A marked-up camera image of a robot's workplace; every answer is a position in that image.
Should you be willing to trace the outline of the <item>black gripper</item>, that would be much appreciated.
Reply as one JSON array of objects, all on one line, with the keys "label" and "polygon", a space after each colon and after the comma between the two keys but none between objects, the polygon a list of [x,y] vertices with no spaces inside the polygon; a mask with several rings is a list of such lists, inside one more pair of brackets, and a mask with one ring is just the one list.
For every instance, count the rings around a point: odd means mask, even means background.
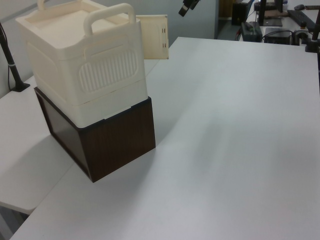
[{"label": "black gripper", "polygon": [[186,13],[188,12],[189,8],[191,10],[193,10],[197,6],[199,1],[200,0],[183,0],[183,5],[182,5],[181,9],[179,10],[178,14],[180,16],[184,17],[186,15]]}]

